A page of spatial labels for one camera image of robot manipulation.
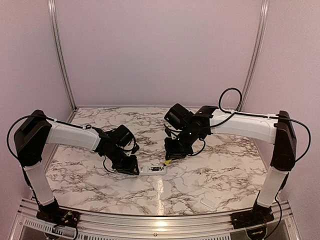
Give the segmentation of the yellow handled screwdriver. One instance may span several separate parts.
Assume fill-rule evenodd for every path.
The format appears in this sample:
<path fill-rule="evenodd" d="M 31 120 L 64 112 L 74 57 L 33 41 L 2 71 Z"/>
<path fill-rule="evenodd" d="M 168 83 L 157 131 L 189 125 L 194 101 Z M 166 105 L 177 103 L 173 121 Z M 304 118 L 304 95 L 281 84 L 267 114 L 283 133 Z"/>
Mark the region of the yellow handled screwdriver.
<path fill-rule="evenodd" d="M 171 161 L 172 161 L 171 159 L 165 160 L 162 167 L 164 168 L 164 167 L 168 166 L 171 163 Z"/>

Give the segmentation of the white remote control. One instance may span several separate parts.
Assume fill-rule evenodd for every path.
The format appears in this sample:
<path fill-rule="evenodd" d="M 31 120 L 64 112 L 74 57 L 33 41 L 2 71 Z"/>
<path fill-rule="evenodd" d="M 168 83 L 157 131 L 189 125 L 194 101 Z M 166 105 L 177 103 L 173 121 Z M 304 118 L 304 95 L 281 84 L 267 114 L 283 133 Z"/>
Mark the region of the white remote control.
<path fill-rule="evenodd" d="M 139 176 L 162 176 L 167 173 L 163 165 L 145 165 L 139 168 Z"/>

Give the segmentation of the white battery compartment cover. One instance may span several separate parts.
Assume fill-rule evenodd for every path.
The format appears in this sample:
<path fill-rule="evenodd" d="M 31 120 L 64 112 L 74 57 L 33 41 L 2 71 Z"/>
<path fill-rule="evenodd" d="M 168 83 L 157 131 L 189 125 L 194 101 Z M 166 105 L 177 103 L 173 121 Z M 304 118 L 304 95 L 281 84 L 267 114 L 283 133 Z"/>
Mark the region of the white battery compartment cover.
<path fill-rule="evenodd" d="M 212 202 L 211 200 L 209 200 L 209 199 L 207 199 L 205 197 L 200 199 L 200 203 L 202 203 L 203 205 L 207 206 L 210 209 L 213 209 L 214 206 L 215 206 L 214 202 Z"/>

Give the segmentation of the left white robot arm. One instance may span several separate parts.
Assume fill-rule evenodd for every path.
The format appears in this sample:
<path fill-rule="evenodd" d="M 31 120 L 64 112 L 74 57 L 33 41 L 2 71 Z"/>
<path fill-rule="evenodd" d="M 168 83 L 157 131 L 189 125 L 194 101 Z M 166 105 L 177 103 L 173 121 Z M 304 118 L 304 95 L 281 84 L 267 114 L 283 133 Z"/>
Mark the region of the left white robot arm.
<path fill-rule="evenodd" d="M 57 144 L 86 149 L 109 159 L 111 168 L 119 173 L 139 175 L 139 150 L 132 132 L 120 125 L 104 131 L 90 125 L 78 126 L 50 118 L 41 110 L 21 118 L 22 125 L 14 133 L 13 139 L 26 182 L 35 194 L 44 215 L 53 223 L 63 219 L 63 211 L 58 208 L 56 198 L 50 188 L 41 164 L 45 145 Z"/>

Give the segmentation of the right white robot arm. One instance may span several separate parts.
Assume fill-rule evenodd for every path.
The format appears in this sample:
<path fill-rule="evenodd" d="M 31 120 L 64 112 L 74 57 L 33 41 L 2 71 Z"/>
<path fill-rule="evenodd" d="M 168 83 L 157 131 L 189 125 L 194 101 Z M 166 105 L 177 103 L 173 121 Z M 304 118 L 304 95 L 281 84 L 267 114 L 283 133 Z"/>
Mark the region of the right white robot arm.
<path fill-rule="evenodd" d="M 260 223 L 296 164 L 297 139 L 289 114 L 280 111 L 279 114 L 254 115 L 235 110 L 222 111 L 217 106 L 209 105 L 193 113 L 177 103 L 169 109 L 164 119 L 178 131 L 176 137 L 168 136 L 164 140 L 166 164 L 192 156 L 194 142 L 203 141 L 212 134 L 236 135 L 273 145 L 267 176 L 255 207 L 247 214 L 252 224 Z"/>

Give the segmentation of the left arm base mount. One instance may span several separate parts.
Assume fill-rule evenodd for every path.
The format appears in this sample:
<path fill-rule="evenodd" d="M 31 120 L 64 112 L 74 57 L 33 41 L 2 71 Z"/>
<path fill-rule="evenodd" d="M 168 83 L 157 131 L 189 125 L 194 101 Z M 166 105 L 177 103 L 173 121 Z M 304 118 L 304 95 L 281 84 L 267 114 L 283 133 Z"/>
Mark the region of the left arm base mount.
<path fill-rule="evenodd" d="M 39 204 L 36 218 L 57 226 L 76 228 L 80 213 L 75 210 L 60 208 L 58 201 L 54 199 L 52 203 L 47 205 Z"/>

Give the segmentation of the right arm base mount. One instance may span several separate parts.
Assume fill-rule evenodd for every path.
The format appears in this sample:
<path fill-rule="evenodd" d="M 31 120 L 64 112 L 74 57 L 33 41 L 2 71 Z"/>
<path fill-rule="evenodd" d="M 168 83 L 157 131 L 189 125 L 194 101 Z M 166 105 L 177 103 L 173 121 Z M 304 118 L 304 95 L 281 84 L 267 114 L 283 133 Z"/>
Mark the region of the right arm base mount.
<path fill-rule="evenodd" d="M 255 200 L 252 209 L 232 213 L 230 218 L 234 229 L 263 225 L 275 219 L 272 208 L 258 205 L 257 200 Z"/>

